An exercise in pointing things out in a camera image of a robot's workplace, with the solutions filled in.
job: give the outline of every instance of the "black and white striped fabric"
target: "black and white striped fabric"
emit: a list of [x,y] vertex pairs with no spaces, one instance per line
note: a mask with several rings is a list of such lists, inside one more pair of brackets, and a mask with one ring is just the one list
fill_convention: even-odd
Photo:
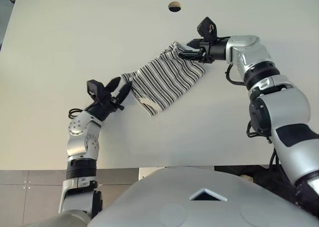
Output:
[[198,62],[181,59],[178,54],[183,50],[173,42],[156,59],[121,76],[132,81],[132,93],[151,116],[168,108],[206,72]]

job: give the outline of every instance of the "gray floor tile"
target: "gray floor tile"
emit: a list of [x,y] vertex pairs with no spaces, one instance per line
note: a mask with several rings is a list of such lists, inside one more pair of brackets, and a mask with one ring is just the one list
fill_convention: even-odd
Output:
[[62,185],[65,170],[29,171],[28,185]]
[[0,184],[25,185],[28,171],[0,171]]
[[0,226],[22,226],[25,186],[0,185]]
[[131,185],[103,185],[98,187],[98,191],[102,192],[103,209],[113,203],[124,191]]
[[55,216],[58,213],[61,191],[62,186],[28,186],[23,225]]
[[99,169],[96,176],[99,185],[133,184],[139,179],[139,169]]

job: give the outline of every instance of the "floor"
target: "floor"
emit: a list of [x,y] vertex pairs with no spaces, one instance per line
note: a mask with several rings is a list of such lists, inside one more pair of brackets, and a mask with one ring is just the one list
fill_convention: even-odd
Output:
[[[103,208],[139,178],[139,169],[97,171]],[[57,214],[65,171],[0,171],[0,226],[20,227]]]
[[13,4],[10,0],[0,0],[0,50],[12,9]]

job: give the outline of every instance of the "hole in table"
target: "hole in table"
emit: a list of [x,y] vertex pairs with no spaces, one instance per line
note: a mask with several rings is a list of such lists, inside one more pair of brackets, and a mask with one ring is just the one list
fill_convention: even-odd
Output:
[[168,9],[171,12],[178,12],[181,10],[180,3],[177,1],[172,1],[171,3],[168,4]]

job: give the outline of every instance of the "white table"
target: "white table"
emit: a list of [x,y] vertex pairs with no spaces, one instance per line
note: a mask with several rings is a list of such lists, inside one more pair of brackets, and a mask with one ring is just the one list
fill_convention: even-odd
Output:
[[[181,11],[170,12],[171,1]],[[0,52],[0,169],[65,169],[67,113],[90,104],[86,81],[107,83],[173,40],[198,38],[206,16],[219,36],[261,37],[307,95],[318,132],[318,0],[17,0]],[[209,65],[154,117],[130,95],[101,130],[98,167],[268,163],[272,146],[247,138],[248,92],[226,81],[226,68]]]

